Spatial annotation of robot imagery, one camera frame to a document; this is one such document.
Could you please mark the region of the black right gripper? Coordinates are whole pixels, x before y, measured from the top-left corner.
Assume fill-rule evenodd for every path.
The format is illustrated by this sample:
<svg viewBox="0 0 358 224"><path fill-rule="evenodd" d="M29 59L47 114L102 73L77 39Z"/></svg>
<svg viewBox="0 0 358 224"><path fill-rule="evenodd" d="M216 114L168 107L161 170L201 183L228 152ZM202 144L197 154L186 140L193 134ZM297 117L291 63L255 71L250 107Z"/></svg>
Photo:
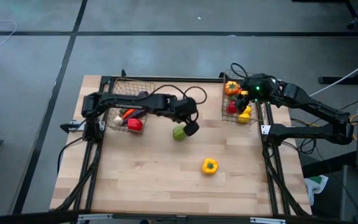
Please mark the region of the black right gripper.
<svg viewBox="0 0 358 224"><path fill-rule="evenodd" d="M271 75L257 73L250 77L245 77L243 90L247 92L244 100L251 102L268 102L280 96L279 81Z"/></svg>

